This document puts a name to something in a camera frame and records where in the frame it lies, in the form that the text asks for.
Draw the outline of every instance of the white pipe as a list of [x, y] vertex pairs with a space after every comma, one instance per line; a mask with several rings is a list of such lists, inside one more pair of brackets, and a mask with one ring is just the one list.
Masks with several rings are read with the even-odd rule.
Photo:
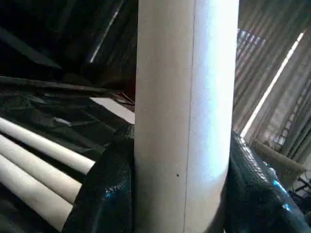
[[2, 117], [0, 117], [0, 132], [3, 132], [18, 141], [37, 149], [38, 151], [83, 174], [87, 174], [95, 163], [94, 161], [67, 149], [66, 147], [54, 143]]
[[72, 205], [2, 155], [0, 182], [58, 231], [62, 230]]
[[223, 232], [238, 0], [140, 0], [138, 233]]
[[81, 184], [0, 134], [0, 154], [73, 203]]

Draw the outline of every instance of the vertical white pipe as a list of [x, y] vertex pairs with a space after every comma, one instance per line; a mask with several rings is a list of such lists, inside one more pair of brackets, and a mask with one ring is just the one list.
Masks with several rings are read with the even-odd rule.
[[222, 231], [238, 3], [139, 1], [138, 233]]

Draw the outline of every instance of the shiny black plastic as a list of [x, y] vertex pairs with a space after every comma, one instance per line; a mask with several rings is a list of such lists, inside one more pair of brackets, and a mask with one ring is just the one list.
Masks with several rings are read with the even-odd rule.
[[92, 167], [62, 233], [133, 232], [134, 141], [118, 137]]
[[227, 178], [227, 233], [308, 233], [300, 209], [275, 173], [232, 135]]

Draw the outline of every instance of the white surface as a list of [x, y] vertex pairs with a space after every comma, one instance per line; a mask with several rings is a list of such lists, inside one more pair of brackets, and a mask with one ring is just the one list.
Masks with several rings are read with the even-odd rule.
[[135, 124], [135, 114], [127, 108], [123, 107], [122, 105], [116, 103], [115, 101], [108, 98], [91, 98], [91, 100], [105, 107], [106, 109], [108, 109], [115, 115], [123, 118], [127, 122]]
[[238, 0], [139, 1], [138, 233], [223, 232], [237, 22]]
[[73, 203], [81, 184], [0, 134], [0, 154]]
[[68, 165], [69, 167], [87, 174], [94, 161], [71, 151], [57, 143], [54, 143], [32, 131], [29, 131], [17, 124], [14, 124], [0, 117], [0, 132], [5, 133], [18, 141], [31, 146], [38, 151], [56, 159], [57, 161]]
[[61, 231], [72, 205], [0, 155], [0, 182]]
[[304, 166], [307, 170], [311, 170], [311, 154], [307, 157], [307, 159], [306, 159], [305, 162], [303, 163], [303, 166]]

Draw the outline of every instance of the pvc pipe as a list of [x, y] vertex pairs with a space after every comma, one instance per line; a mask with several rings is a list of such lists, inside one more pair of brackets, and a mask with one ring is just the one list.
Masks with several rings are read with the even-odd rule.
[[0, 155], [0, 182], [61, 231], [72, 205]]
[[238, 0], [141, 0], [136, 232], [223, 232]]
[[2, 117], [0, 117], [0, 132], [3, 132], [18, 141], [37, 149], [38, 151], [83, 174], [87, 174], [95, 163], [94, 161], [67, 149], [66, 147], [52, 142]]
[[81, 184], [0, 134], [0, 154], [70, 203]]

